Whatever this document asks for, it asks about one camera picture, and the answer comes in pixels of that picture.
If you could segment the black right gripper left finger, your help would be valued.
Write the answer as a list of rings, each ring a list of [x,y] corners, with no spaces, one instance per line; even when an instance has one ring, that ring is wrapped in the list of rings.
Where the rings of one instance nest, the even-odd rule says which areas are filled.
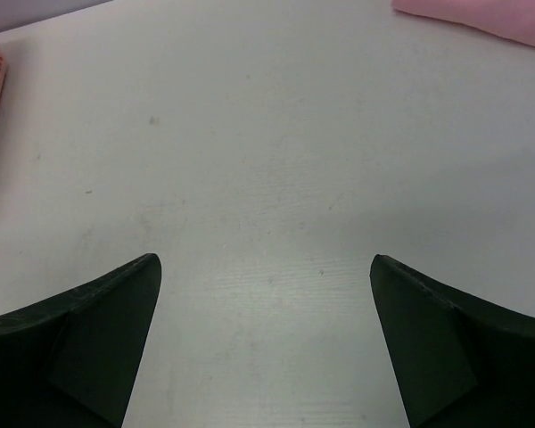
[[[0,427],[120,427],[161,288],[145,254],[0,316]]]

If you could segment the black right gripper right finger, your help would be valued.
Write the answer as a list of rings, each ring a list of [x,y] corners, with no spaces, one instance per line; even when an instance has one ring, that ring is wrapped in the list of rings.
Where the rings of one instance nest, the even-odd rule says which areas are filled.
[[[535,317],[386,256],[374,304],[412,427],[535,427]]]

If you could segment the pink t-shirt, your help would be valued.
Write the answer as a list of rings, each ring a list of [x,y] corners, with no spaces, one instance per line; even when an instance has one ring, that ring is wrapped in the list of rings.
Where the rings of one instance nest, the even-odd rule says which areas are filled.
[[[391,7],[535,47],[535,0],[397,0]]]

